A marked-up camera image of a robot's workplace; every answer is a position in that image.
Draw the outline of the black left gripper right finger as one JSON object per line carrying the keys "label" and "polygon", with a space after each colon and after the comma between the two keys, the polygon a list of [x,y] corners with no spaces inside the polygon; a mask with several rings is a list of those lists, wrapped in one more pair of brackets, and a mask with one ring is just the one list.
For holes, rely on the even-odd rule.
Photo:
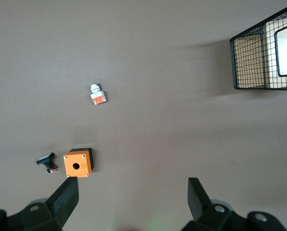
{"label": "black left gripper right finger", "polygon": [[187,202],[193,219],[181,231],[287,231],[269,213],[252,211],[244,218],[229,207],[212,202],[198,178],[188,179]]}

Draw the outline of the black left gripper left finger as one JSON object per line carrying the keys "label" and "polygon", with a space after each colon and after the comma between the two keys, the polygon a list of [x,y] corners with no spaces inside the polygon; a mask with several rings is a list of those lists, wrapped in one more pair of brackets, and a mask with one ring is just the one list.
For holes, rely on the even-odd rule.
{"label": "black left gripper left finger", "polygon": [[0,209],[0,231],[63,231],[78,201],[78,178],[69,177],[44,202],[30,203],[12,216]]}

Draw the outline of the push button orange contact block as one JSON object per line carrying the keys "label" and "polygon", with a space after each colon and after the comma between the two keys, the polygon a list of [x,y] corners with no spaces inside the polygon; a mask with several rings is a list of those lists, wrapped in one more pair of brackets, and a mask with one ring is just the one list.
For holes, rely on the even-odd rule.
{"label": "push button orange contact block", "polygon": [[102,90],[100,84],[94,83],[90,85],[91,99],[95,105],[102,104],[107,101],[105,92]]}

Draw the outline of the orange button enclosure box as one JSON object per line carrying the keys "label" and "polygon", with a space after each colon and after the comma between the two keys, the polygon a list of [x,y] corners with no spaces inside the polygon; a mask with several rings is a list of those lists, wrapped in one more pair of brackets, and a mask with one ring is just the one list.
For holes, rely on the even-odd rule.
{"label": "orange button enclosure box", "polygon": [[92,148],[71,149],[63,156],[67,177],[88,177],[94,169]]}

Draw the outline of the small black switch part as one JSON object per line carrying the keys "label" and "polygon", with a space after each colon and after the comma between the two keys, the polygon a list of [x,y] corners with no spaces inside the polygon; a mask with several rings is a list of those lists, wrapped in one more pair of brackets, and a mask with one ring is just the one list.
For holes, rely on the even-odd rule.
{"label": "small black switch part", "polygon": [[56,172],[58,170],[58,166],[53,161],[54,156],[54,153],[45,154],[36,161],[36,164],[44,165],[48,173]]}

